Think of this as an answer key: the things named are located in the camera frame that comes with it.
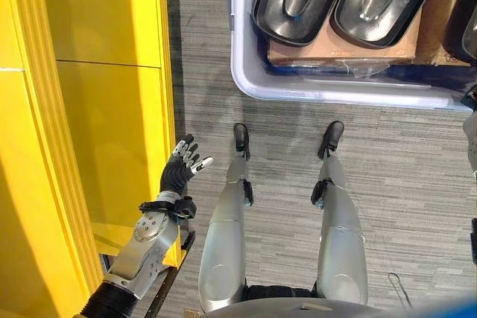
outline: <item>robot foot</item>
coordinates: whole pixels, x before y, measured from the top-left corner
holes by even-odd
[[[243,123],[236,123],[233,126],[233,138],[236,140],[236,151],[241,154],[246,161],[250,159],[250,149],[248,147],[248,129]]]
[[[321,142],[320,148],[318,149],[318,158],[323,160],[325,157],[325,151],[329,152],[331,150],[334,152],[336,148],[338,148],[338,142],[343,132],[343,122],[334,121],[329,124],[325,134],[323,134],[323,140]]]

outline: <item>silver robot leg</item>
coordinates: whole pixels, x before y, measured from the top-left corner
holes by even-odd
[[[324,213],[318,255],[318,295],[366,305],[364,237],[336,156],[325,154],[319,182],[322,182],[322,195],[315,205]]]
[[[232,160],[227,181],[210,219],[199,271],[199,295],[205,312],[241,301],[245,286],[244,207],[247,162]]]

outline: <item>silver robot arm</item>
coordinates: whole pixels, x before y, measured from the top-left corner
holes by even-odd
[[[166,193],[173,200],[173,196],[177,196],[175,200],[180,199],[176,193]],[[177,233],[177,224],[166,212],[145,212],[134,227],[133,237],[114,260],[104,281],[123,287],[141,299],[158,272],[165,268],[162,260],[175,242]]]
[[[181,199],[182,193],[187,182],[213,162],[212,157],[200,160],[200,155],[195,154],[197,148],[190,134],[175,147],[162,172],[157,200],[140,206],[143,216],[132,238],[76,317],[128,318],[133,313],[136,303],[165,267],[162,260],[179,232],[176,218],[195,214],[192,200]]]

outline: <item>gray carpet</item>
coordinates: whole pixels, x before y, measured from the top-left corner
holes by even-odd
[[[339,119],[346,130],[338,155],[366,237],[369,305],[401,305],[389,271],[401,276],[412,302],[475,293],[469,233],[476,185],[461,130],[466,113],[249,98],[230,74],[227,0],[168,2],[177,135],[194,133],[215,163],[189,185],[197,239],[160,317],[200,309],[200,257],[237,121],[250,129],[256,198],[246,211],[250,284],[313,285],[322,218],[309,201],[320,169],[315,153],[327,124]],[[134,316],[143,317],[150,301]]]

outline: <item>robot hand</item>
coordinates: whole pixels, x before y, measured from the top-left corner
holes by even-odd
[[[192,134],[188,134],[179,141],[162,172],[161,192],[172,191],[182,195],[187,182],[199,171],[212,164],[214,159],[211,156],[199,161],[200,154],[195,153],[198,147]]]

